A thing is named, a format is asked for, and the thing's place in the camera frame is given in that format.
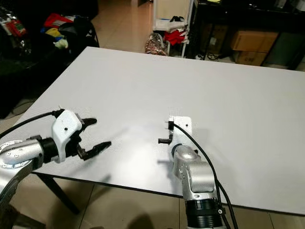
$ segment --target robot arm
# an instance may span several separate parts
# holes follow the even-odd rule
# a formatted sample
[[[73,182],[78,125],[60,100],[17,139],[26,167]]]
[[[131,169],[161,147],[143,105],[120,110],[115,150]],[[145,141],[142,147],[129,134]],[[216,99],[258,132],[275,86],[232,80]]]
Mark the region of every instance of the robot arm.
[[[81,148],[79,134],[95,124],[95,118],[80,119],[72,111],[64,110],[52,126],[52,137],[31,137],[25,141],[10,141],[0,146],[0,208],[6,206],[15,194],[19,182],[43,163],[63,162],[78,155],[87,160],[111,145],[104,142],[86,152]]]
[[[221,208],[217,200],[215,178],[209,163],[190,146],[192,143],[179,130],[173,131],[173,122],[184,126],[191,134],[189,117],[172,117],[168,128],[169,139],[159,143],[169,144],[173,158],[173,173],[182,182],[188,228],[218,228],[222,226]]]

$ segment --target tiled floor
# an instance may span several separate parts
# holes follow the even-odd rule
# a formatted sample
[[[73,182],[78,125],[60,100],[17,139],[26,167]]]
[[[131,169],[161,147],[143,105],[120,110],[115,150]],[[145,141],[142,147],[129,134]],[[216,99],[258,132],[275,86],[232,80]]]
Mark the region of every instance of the tiled floor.
[[[151,32],[153,4],[132,8],[128,0],[99,0],[92,20],[100,46],[144,52]],[[0,121],[0,132],[20,116]],[[11,201],[21,213],[46,223],[48,229],[184,229],[182,199],[56,179],[81,210],[73,215],[37,178],[26,177]],[[240,229],[305,229],[305,218],[235,208]]]

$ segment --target white table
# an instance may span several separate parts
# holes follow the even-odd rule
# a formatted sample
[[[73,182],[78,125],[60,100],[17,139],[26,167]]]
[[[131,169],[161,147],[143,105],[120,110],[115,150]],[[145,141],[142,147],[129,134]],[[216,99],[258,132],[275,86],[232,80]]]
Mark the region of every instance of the white table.
[[[59,105],[98,119],[81,135],[87,150],[112,146],[40,173],[180,196],[167,146],[157,139],[168,137],[169,115],[189,116],[233,204],[305,214],[303,72],[87,48],[20,121]],[[53,120],[1,142],[50,136]]]

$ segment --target cardboard box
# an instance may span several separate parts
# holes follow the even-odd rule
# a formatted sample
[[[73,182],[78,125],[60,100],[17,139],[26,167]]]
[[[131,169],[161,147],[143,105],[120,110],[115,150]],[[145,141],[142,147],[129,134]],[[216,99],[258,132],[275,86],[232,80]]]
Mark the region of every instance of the cardboard box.
[[[236,51],[269,52],[277,36],[277,32],[238,31],[231,48]]]
[[[246,52],[246,51],[235,51],[234,59],[236,63],[261,66],[262,62],[266,57],[265,52]]]
[[[212,24],[206,24],[202,27],[200,50],[204,52],[207,40],[212,29]],[[210,40],[208,53],[219,54],[223,45],[225,35],[228,31],[227,25],[215,25],[213,35]]]

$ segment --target red cloth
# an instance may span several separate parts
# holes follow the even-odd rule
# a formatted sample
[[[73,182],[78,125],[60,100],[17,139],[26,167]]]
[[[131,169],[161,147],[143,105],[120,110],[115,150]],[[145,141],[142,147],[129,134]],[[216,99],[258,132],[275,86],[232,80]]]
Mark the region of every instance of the red cloth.
[[[179,32],[175,30],[174,32],[165,32],[164,40],[169,41],[171,45],[180,44],[184,41],[185,36],[181,36],[185,31]]]
[[[71,20],[57,14],[57,13],[51,13],[49,15],[49,17],[46,19],[45,23],[44,23],[44,27],[54,27],[54,28],[58,28],[60,27],[61,24],[65,23],[65,22],[70,22],[72,23]]]

